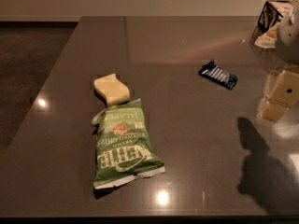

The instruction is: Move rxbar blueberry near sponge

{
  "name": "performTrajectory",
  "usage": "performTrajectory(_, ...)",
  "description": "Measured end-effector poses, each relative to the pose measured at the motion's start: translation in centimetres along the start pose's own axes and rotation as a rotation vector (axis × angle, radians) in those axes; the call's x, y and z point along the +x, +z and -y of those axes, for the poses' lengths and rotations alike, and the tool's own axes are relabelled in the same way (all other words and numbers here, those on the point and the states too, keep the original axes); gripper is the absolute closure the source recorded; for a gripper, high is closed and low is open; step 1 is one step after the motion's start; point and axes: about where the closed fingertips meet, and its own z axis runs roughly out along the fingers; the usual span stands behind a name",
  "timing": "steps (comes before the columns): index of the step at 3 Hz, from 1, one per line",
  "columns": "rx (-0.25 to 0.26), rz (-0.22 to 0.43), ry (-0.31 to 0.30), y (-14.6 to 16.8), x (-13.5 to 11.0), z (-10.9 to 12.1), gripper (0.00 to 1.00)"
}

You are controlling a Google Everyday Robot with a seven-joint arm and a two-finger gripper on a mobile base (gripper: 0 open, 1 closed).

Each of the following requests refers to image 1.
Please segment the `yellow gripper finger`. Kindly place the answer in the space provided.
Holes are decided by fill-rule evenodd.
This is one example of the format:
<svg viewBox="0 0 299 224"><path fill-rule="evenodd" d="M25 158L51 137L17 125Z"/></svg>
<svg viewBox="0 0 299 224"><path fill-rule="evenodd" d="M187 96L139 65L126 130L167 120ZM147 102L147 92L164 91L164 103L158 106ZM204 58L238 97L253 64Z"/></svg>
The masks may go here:
<svg viewBox="0 0 299 224"><path fill-rule="evenodd" d="M259 105L259 114L263 119L278 121L285 113L289 111L289 108L285 105L271 103L268 100L262 99Z"/></svg>
<svg viewBox="0 0 299 224"><path fill-rule="evenodd" d="M290 70L279 73L269 98L280 104L293 106L299 100L299 74Z"/></svg>

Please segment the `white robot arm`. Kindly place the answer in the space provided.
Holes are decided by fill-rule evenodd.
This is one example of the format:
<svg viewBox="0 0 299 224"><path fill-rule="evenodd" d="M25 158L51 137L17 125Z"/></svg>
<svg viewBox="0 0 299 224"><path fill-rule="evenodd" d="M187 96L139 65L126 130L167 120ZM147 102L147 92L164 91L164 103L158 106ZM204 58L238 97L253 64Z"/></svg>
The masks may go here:
<svg viewBox="0 0 299 224"><path fill-rule="evenodd" d="M258 114L276 122L299 101L299 2L265 2L258 19L262 34L254 45L273 49L279 57L265 81Z"/></svg>

